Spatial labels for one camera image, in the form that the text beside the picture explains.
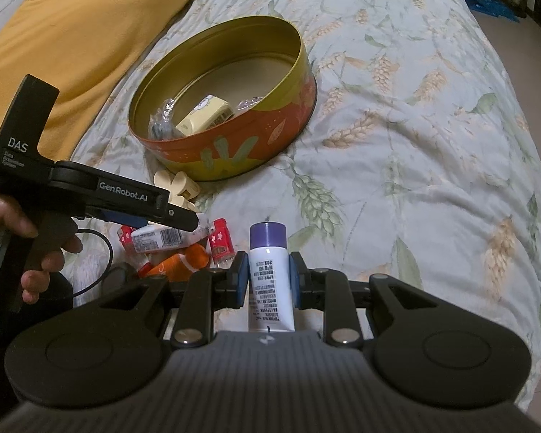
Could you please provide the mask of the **red lighter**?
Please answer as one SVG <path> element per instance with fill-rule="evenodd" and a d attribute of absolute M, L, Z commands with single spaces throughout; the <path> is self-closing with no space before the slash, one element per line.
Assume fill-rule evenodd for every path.
<path fill-rule="evenodd" d="M 135 229 L 126 225 L 122 225 L 117 231 L 120 244 L 125 251 L 125 260 L 136 270 L 136 277 L 142 279 L 153 268 L 148 257 L 141 252 L 137 252 L 133 246 L 132 233 Z"/>
<path fill-rule="evenodd" d="M 224 218 L 213 221 L 208 237 L 213 263 L 218 268 L 228 269 L 234 259 L 232 236 Z"/>

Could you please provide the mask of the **cream flower hair clip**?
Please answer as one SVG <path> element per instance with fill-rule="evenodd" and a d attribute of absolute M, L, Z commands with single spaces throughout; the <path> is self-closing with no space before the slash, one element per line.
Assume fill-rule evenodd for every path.
<path fill-rule="evenodd" d="M 170 193 L 169 204 L 199 212 L 193 200 L 199 196 L 200 187 L 188 174 L 182 171 L 173 174 L 168 170 L 160 170 L 154 174 L 154 185 Z"/>

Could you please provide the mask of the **round decorated tin box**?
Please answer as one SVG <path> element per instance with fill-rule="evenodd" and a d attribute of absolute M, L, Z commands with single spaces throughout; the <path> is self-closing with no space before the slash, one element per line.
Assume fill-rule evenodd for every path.
<path fill-rule="evenodd" d="M 157 63 L 133 94 L 129 129 L 171 171 L 218 181 L 285 150 L 316 97 L 296 27 L 248 16 L 197 33 Z"/>

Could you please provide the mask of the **blue plastic bag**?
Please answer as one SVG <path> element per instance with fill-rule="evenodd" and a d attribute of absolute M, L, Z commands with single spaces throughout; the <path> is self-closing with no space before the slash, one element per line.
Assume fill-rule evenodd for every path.
<path fill-rule="evenodd" d="M 470 10 L 494 18 L 505 18 L 519 22 L 515 13 L 502 0 L 465 0 Z"/>

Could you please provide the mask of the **white tube purple cap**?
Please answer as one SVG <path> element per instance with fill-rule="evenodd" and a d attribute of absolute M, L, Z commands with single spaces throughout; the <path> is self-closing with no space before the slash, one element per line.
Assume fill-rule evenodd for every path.
<path fill-rule="evenodd" d="M 295 331 L 286 227 L 260 222 L 250 227 L 249 329 Z"/>

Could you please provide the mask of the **orange VC cream tube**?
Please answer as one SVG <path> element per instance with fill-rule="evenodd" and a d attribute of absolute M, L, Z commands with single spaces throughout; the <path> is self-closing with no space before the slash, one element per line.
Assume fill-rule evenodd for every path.
<path fill-rule="evenodd" d="M 201 244 L 192 244 L 153 267 L 144 277 L 164 277 L 169 283 L 180 283 L 188 281 L 209 263 L 210 254 L 207 250 Z"/>

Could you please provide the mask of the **yellow blanket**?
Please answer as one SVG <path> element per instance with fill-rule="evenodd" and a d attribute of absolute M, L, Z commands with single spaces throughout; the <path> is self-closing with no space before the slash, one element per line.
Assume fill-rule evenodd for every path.
<path fill-rule="evenodd" d="M 23 77 L 59 91 L 40 152 L 67 159 L 112 90 L 190 0 L 25 0 L 0 32 L 0 127 Z"/>

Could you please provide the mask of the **clear bag blue items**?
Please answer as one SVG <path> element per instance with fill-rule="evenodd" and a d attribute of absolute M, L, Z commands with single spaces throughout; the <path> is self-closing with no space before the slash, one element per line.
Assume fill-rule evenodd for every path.
<path fill-rule="evenodd" d="M 148 138 L 155 141 L 166 141 L 177 138 L 177 128 L 173 123 L 175 100 L 165 100 L 148 121 Z"/>

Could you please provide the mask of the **dark round case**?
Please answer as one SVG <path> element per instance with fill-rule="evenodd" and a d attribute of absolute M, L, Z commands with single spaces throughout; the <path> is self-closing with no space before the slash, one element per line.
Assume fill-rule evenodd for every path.
<path fill-rule="evenodd" d="M 108 274 L 101 282 L 100 294 L 110 294 L 136 279 L 137 274 L 134 267 L 126 262 L 117 264 L 108 271 Z"/>

